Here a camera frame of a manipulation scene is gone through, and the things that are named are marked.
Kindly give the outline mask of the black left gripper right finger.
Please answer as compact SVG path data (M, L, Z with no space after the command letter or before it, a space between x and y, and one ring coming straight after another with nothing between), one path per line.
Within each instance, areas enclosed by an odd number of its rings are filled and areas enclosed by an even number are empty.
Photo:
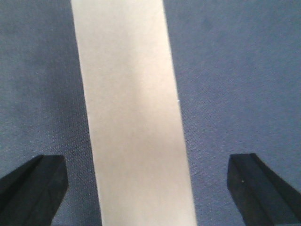
M247 226L299 226L301 194L256 154L232 154L227 188Z

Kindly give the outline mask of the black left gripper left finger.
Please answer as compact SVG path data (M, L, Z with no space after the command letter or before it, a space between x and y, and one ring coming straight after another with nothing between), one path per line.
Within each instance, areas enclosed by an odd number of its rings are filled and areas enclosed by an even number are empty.
M38 155L0 180L2 226L49 226L68 189L65 157Z

